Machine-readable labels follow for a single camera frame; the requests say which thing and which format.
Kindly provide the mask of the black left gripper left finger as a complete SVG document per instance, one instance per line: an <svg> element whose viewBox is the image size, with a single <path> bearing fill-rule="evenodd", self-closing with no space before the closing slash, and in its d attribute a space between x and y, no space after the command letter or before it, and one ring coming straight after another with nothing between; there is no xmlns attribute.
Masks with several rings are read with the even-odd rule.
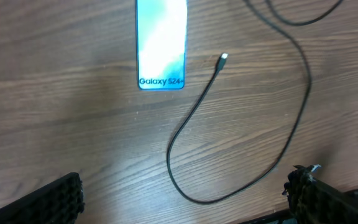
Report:
<svg viewBox="0 0 358 224"><path fill-rule="evenodd" d="M82 180L71 172L0 208L0 224L71 224L84 210Z"/></svg>

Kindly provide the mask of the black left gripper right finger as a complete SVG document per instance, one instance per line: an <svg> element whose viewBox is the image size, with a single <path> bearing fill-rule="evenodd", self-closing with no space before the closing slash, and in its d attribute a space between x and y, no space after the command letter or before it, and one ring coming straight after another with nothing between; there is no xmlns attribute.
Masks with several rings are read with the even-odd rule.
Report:
<svg viewBox="0 0 358 224"><path fill-rule="evenodd" d="M358 224L358 189L340 192L318 180L313 172L319 165L295 165L284 183L291 214L298 223Z"/></svg>

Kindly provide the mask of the Samsung Galaxy smartphone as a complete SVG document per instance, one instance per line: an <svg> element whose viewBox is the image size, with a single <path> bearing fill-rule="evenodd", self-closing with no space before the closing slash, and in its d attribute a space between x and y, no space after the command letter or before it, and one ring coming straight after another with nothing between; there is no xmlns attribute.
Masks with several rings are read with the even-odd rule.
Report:
<svg viewBox="0 0 358 224"><path fill-rule="evenodd" d="M137 83L141 90L185 86L187 0L136 0Z"/></svg>

